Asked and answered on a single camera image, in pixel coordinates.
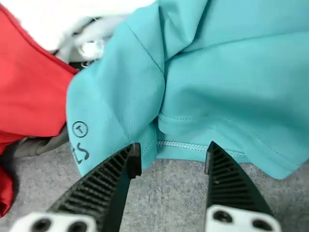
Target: screw hole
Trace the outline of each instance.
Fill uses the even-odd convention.
[[[263,220],[254,220],[252,222],[253,227],[264,230],[264,231],[272,231],[272,227],[265,221]]]
[[[233,219],[232,217],[224,211],[217,211],[213,214],[213,218],[215,220],[221,221],[221,222],[226,222],[226,223],[232,223]]]
[[[51,224],[52,224],[51,220],[47,218],[42,218],[33,224],[31,231],[32,232],[46,232],[48,231]]]
[[[70,225],[68,232],[86,232],[87,231],[87,225],[86,223],[82,221],[77,221]]]

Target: stitching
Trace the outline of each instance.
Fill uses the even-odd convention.
[[[278,154],[279,156],[281,156],[283,159],[289,161],[290,163],[292,164],[296,164],[296,165],[301,165],[302,163],[295,163],[289,159],[287,159],[286,157],[284,157],[283,154],[279,153],[278,151],[276,151],[275,149],[273,149],[270,145],[268,145],[266,142],[264,142],[258,135],[256,135],[255,133],[251,132],[250,130],[248,130],[246,127],[240,125],[239,123],[235,122],[234,120],[230,119],[230,118],[227,118],[223,115],[217,115],[218,117],[223,117],[225,118],[226,120],[229,120],[231,122],[234,122],[235,124],[237,124],[238,126],[244,128],[248,133],[250,133],[251,135],[255,136],[260,142],[262,142],[268,149],[270,149],[271,151],[275,152],[276,154]]]
[[[148,144],[148,146],[146,146],[144,149],[143,149],[143,153],[151,146],[151,144],[154,142],[154,139]],[[142,156],[142,159],[141,161],[145,160],[146,159],[146,156]]]
[[[162,112],[160,112],[162,115],[166,116],[169,119],[175,119],[175,120],[201,120],[203,118],[207,118],[207,117],[200,117],[200,118],[172,118],[172,117],[168,117],[167,115],[163,114]],[[260,142],[262,142],[268,149],[270,149],[271,151],[275,152],[276,154],[278,154],[280,157],[282,157],[283,159],[285,159],[286,161],[292,163],[292,164],[296,164],[296,165],[301,165],[302,163],[295,163],[289,159],[287,159],[283,154],[279,153],[278,151],[276,151],[275,149],[273,149],[269,144],[267,144],[266,142],[264,142],[258,135],[256,135],[255,133],[251,132],[250,130],[248,130],[247,128],[243,127],[242,125],[240,125],[239,123],[237,123],[236,121],[225,117],[224,115],[216,115],[217,117],[223,117],[226,120],[229,120],[235,124],[237,124],[238,126],[240,126],[241,128],[244,128],[249,134],[253,135],[255,138],[257,138]],[[159,116],[158,119],[164,123],[168,123],[164,120],[162,120]]]
[[[183,144],[184,146],[187,147],[178,147],[177,144]],[[157,146],[167,146],[167,147],[175,147],[175,148],[181,148],[181,149],[187,149],[187,150],[192,150],[192,151],[199,151],[199,152],[205,152],[207,151],[207,146],[202,146],[202,145],[191,145],[193,147],[189,147],[189,143],[182,143],[182,142],[176,142],[176,141],[167,141],[167,140],[158,140],[157,141]],[[229,150],[229,149],[225,149],[225,151],[229,154],[231,154],[234,157],[237,158],[242,158],[242,157],[246,157],[244,154],[241,154],[240,152],[237,151],[233,151],[233,150]]]
[[[157,62],[154,60],[154,58],[149,54],[149,52],[147,51],[147,49],[145,48],[145,46],[141,43],[141,41],[139,40],[139,38],[137,37],[137,35],[134,33],[134,31],[131,29],[131,27],[127,24],[127,22],[125,22],[125,24],[127,25],[127,27],[129,28],[129,30],[133,33],[133,35],[135,36],[135,38],[137,39],[137,41],[140,43],[140,45],[143,47],[143,49],[145,50],[145,52],[149,55],[149,57],[152,59],[152,61],[155,63],[155,65],[158,67],[158,69],[160,70],[161,74],[163,74],[163,71],[161,70],[161,68],[159,67],[159,65],[157,64]]]
[[[169,118],[169,119],[174,119],[174,120],[179,120],[179,121],[185,121],[185,120],[190,120],[190,121],[193,121],[193,120],[200,120],[201,118],[205,118],[205,117],[197,117],[197,118],[173,118],[173,117],[169,117],[167,115],[165,115],[164,113],[162,113],[161,111],[159,112],[160,114],[162,114],[163,116]],[[163,122],[166,122],[164,121],[160,116],[158,116],[159,120],[163,121]]]

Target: gray fabric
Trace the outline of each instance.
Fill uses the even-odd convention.
[[[15,162],[19,194],[10,212],[0,219],[7,232],[20,216],[46,210],[78,178],[68,144],[41,156]],[[309,228],[309,163],[283,181],[274,180],[252,165],[243,165],[280,220],[284,232]],[[132,180],[122,232],[201,231],[205,213],[207,178],[204,164],[157,160]]]
[[[65,125],[60,134],[55,137],[43,138],[43,137],[31,137],[23,140],[16,148],[14,157],[29,157],[38,156],[45,152],[52,151],[57,147],[65,144],[69,141],[68,129]]]

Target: printed logo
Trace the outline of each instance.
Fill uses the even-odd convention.
[[[74,122],[72,131],[76,137],[84,138],[88,134],[88,126],[82,121],[77,121]]]

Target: seam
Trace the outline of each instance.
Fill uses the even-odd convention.
[[[163,142],[169,142],[171,143],[170,145],[167,144],[162,144]],[[178,147],[177,144],[182,144],[184,146],[193,146],[196,147],[196,149],[194,149],[193,147]],[[168,141],[168,140],[157,140],[157,146],[160,147],[173,147],[173,148],[181,148],[181,149],[186,149],[186,150],[192,150],[192,151],[199,151],[199,152],[206,152],[208,146],[203,146],[203,145],[195,145],[195,144],[190,144],[190,143],[182,143],[182,142],[176,142],[176,141]],[[237,151],[233,151],[233,150],[229,150],[229,149],[224,149],[227,153],[229,153],[230,155],[232,155],[233,157],[237,157],[237,158],[242,158],[242,157],[246,157],[245,154],[237,152]]]
[[[201,119],[203,119],[203,118],[207,118],[207,116],[205,116],[205,117],[200,117],[200,118],[192,118],[192,119],[190,119],[190,118],[183,118],[183,119],[181,119],[181,118],[172,118],[172,117],[168,117],[167,115],[163,114],[162,112],[160,112],[160,113],[161,113],[162,115],[166,116],[166,117],[169,118],[169,119],[175,119],[175,120],[191,120],[191,121],[193,121],[193,120],[201,120]],[[283,154],[281,154],[280,152],[276,151],[276,150],[273,149],[269,144],[267,144],[266,142],[264,142],[258,135],[256,135],[255,133],[251,132],[249,129],[247,129],[246,127],[240,125],[240,124],[237,123],[236,121],[234,121],[234,120],[232,120],[232,119],[230,119],[230,118],[227,118],[227,117],[225,117],[224,115],[218,115],[218,114],[216,114],[216,116],[217,116],[217,117],[222,117],[222,118],[224,118],[224,119],[226,119],[226,120],[228,120],[228,121],[231,121],[231,122],[237,124],[239,127],[244,128],[249,134],[251,134],[251,135],[253,135],[253,137],[257,138],[257,139],[258,139],[261,143],[263,143],[268,149],[270,149],[271,151],[275,152],[277,155],[279,155],[281,158],[285,159],[286,161],[290,162],[291,164],[295,164],[295,165],[301,165],[301,164],[302,164],[302,163],[295,163],[295,162],[293,162],[293,161],[287,159]],[[164,123],[168,123],[168,122],[162,120],[160,117],[158,117],[158,119],[159,119],[160,121],[164,122]]]
[[[154,143],[154,139],[143,149],[143,153],[151,146],[151,144]],[[145,160],[146,159],[146,156],[143,156],[142,154],[142,158],[141,158],[141,161]]]
[[[200,120],[201,118],[207,117],[207,116],[205,116],[205,117],[197,117],[197,118],[173,118],[173,117],[169,117],[169,116],[165,115],[165,114],[162,113],[161,111],[160,111],[159,113],[162,114],[163,116],[169,118],[169,119],[179,120],[179,121],[186,121],[186,120],[193,121],[193,120]],[[163,122],[166,122],[166,121],[164,121],[164,120],[160,117],[160,115],[158,116],[158,119],[161,120],[161,121],[163,121]]]
[[[279,155],[280,157],[282,157],[283,159],[285,159],[286,161],[295,164],[295,165],[301,165],[302,163],[295,163],[289,159],[287,159],[283,154],[279,153],[278,151],[276,151],[275,149],[273,149],[269,144],[267,144],[266,142],[264,142],[258,135],[256,135],[255,133],[253,133],[252,131],[250,131],[249,129],[247,129],[246,127],[240,125],[239,123],[237,123],[236,121],[227,118],[223,115],[217,115],[218,117],[223,117],[226,120],[229,120],[231,122],[234,122],[235,124],[237,124],[239,127],[244,128],[249,134],[253,135],[254,137],[256,137],[261,143],[263,143],[268,149],[270,149],[271,151],[275,152],[277,155]]]
[[[134,33],[134,31],[131,29],[131,27],[128,25],[127,22],[125,22],[125,24],[127,25],[127,27],[129,28],[129,30],[133,33],[133,35],[135,36],[135,38],[137,39],[137,41],[140,43],[140,45],[143,47],[143,49],[145,50],[145,52],[148,54],[148,56],[151,58],[151,60],[155,63],[155,65],[158,67],[158,69],[160,70],[161,74],[163,74],[163,71],[161,70],[160,66],[157,64],[157,62],[154,60],[154,58],[150,55],[150,53],[147,51],[146,47],[142,44],[142,42],[139,40],[139,38],[137,37],[137,35]]]
[[[182,52],[182,53],[186,54],[186,53],[200,51],[200,50],[203,50],[203,49],[212,49],[212,48],[217,48],[217,47],[220,47],[220,46],[223,46],[223,45],[239,43],[239,42],[242,42],[242,41],[268,39],[268,38],[272,38],[272,37],[283,36],[283,35],[291,35],[291,34],[298,34],[298,33],[303,33],[303,32],[308,32],[308,31],[309,30],[299,30],[299,31],[288,31],[288,32],[282,32],[282,33],[274,33],[274,34],[268,34],[268,35],[252,36],[252,37],[248,37],[248,38],[235,39],[235,40],[230,40],[230,41],[226,41],[226,42],[215,43],[215,44],[211,44],[211,45],[208,45],[208,46],[205,46],[205,47],[198,48],[196,50]]]

